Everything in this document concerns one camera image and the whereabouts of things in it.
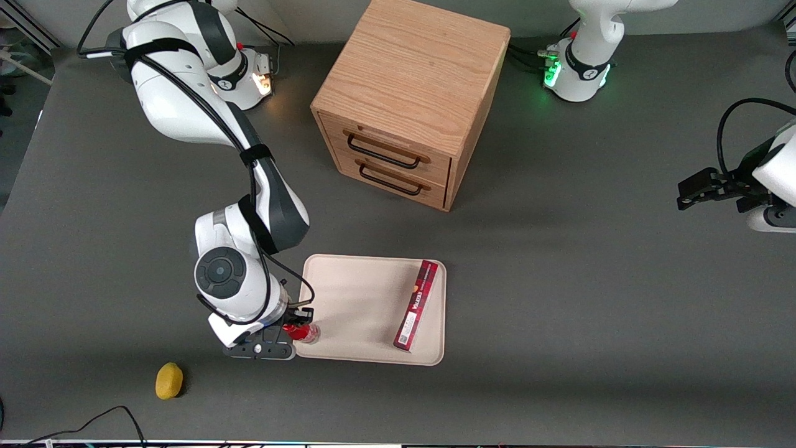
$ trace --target metal frame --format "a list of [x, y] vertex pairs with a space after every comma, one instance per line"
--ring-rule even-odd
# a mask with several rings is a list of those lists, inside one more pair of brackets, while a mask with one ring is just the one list
[[8, 17], [20, 31], [47, 54], [51, 54], [53, 49], [63, 46], [16, 0], [0, 0], [0, 13]]

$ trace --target barcode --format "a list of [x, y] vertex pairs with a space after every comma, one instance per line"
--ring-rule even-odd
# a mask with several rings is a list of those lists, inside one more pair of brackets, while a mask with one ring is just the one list
[[417, 319], [416, 312], [407, 312], [406, 313], [406, 320], [404, 320], [404, 326], [401, 328], [400, 333], [398, 335], [398, 343], [399, 344], [406, 344], [409, 342], [409, 336], [412, 335], [412, 329], [415, 327], [415, 319]]

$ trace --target wooden drawer cabinet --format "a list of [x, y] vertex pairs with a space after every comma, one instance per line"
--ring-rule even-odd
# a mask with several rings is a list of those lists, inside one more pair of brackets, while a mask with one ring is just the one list
[[503, 26], [372, 0], [311, 105], [338, 170], [449, 211], [508, 42]]

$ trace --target green light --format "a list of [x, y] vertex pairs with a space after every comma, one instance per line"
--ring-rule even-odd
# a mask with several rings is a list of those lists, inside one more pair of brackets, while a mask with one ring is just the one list
[[599, 86], [603, 87], [605, 85], [605, 80], [608, 78], [608, 71], [611, 70], [611, 64], [605, 68], [605, 74], [603, 75], [603, 80], [599, 82]]
[[547, 72], [544, 74], [544, 83], [548, 87], [552, 87], [556, 85], [556, 80], [558, 79], [558, 73], [561, 71], [561, 63], [556, 61]]

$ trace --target wooden box top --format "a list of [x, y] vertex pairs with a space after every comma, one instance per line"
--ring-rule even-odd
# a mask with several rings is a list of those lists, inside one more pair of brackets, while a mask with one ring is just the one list
[[312, 108], [455, 157], [509, 37], [423, 3], [372, 0]]

